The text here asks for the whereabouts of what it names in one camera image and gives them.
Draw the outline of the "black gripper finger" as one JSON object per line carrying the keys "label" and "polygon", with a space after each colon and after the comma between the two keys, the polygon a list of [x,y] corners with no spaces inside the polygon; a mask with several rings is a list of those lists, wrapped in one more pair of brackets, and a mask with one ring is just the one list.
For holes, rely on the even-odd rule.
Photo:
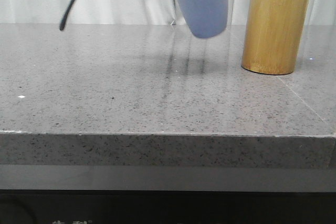
{"label": "black gripper finger", "polygon": [[69,16],[69,13],[74,5],[76,0],[70,0],[62,18],[61,18],[61,21],[59,23],[59,30],[60,31],[64,31],[65,27],[66,27],[66,23],[67,23],[67,19],[68,19],[68,16]]}

